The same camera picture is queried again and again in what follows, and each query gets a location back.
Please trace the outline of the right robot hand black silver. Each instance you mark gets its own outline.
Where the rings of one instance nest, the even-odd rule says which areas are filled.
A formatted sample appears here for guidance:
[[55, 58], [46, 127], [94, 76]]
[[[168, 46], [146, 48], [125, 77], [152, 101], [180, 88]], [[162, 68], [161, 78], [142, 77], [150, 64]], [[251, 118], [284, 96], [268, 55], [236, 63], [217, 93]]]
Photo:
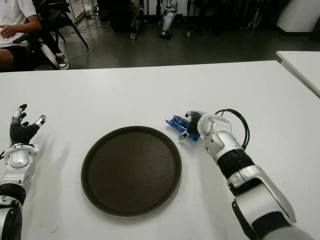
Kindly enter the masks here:
[[186, 114], [186, 118], [190, 118], [189, 124], [186, 127], [186, 130], [183, 131], [179, 136], [178, 140], [183, 141], [190, 137], [193, 141], [197, 141], [200, 137], [198, 132], [198, 122], [203, 115], [206, 113], [199, 110], [189, 110]]

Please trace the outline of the left robot hand black silver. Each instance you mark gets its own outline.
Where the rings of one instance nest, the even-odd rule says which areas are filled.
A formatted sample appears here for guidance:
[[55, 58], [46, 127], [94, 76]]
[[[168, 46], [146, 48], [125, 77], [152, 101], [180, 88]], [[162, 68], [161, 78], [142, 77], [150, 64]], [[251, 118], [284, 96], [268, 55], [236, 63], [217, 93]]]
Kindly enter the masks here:
[[46, 123], [47, 117], [45, 115], [41, 115], [33, 124], [30, 124], [28, 121], [22, 122], [27, 116], [25, 113], [27, 106], [27, 104], [20, 105], [11, 117], [9, 127], [11, 146], [16, 144], [29, 144], [39, 129]]

